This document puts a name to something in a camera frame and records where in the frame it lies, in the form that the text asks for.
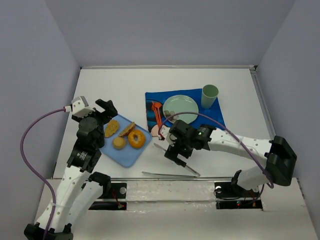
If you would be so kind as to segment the seeded bread slice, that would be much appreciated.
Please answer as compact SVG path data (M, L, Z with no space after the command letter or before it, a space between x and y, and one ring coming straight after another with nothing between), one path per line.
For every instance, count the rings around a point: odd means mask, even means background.
M130 134L136 127L136 124L134 122L131 122L128 126L126 126L118 135L118 137L125 137Z

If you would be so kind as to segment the metal tongs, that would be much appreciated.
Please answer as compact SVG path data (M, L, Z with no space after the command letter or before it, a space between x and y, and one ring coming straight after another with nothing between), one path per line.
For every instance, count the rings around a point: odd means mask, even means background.
M175 164L173 161L164 157L167 143L151 142L137 160L137 172L141 176L150 176L155 178L155 174L171 175L173 178L177 175L184 176L204 176L204 170L198 161L193 158L186 159L179 155L178 157L187 163L186 167Z

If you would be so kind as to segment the glazed bagel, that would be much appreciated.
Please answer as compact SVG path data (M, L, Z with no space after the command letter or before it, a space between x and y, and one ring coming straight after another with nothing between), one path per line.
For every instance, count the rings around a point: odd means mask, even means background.
M128 143L135 149L140 149L146 142L144 133L138 129L132 130L127 139Z

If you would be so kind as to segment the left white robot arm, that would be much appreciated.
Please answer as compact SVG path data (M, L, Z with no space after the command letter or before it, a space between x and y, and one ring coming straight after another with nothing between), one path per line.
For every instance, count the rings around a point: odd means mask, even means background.
M29 240L71 240L77 221L95 200L111 188L110 176L95 172L94 168L105 145L104 126L116 117L118 111L111 100L98 99L100 112L90 108L84 96L71 101L58 112L71 113L78 123L76 141L66 162L63 177L57 187L52 185L28 162L24 152L25 132L20 140L20 154L27 167L40 178L51 192L52 199L40 217L26 226L24 235Z

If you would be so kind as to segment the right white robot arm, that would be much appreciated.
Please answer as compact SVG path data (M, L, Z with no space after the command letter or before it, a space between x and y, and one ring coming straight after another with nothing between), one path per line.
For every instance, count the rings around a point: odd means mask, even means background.
M183 167L186 163L178 156L187 159L194 150L224 152L254 161L254 167L238 170L227 184L227 190L235 196L244 196L264 184L291 185L297 155L281 136L249 138L207 124L195 128L182 120L161 127L158 136L169 143L164 156Z

